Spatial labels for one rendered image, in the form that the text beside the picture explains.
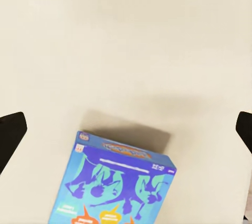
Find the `board game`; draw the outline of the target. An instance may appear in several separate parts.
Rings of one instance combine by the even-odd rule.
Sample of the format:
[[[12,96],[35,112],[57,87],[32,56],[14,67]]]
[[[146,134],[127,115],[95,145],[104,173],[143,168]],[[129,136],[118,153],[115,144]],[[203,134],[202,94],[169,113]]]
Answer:
[[[77,131],[47,224],[155,224],[176,172],[167,155]]]

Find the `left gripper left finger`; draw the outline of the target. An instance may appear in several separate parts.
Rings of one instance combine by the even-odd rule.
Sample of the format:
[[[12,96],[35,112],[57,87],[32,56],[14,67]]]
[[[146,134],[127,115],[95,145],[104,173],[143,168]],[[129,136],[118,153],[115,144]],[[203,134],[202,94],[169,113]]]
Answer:
[[[0,174],[27,133],[24,113],[0,117]]]

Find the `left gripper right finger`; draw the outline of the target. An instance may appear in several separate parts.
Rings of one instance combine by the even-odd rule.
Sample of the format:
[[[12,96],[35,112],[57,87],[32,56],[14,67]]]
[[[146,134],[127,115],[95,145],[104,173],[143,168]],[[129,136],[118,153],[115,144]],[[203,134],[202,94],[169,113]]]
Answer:
[[[252,153],[252,114],[241,111],[237,118],[235,129]]]

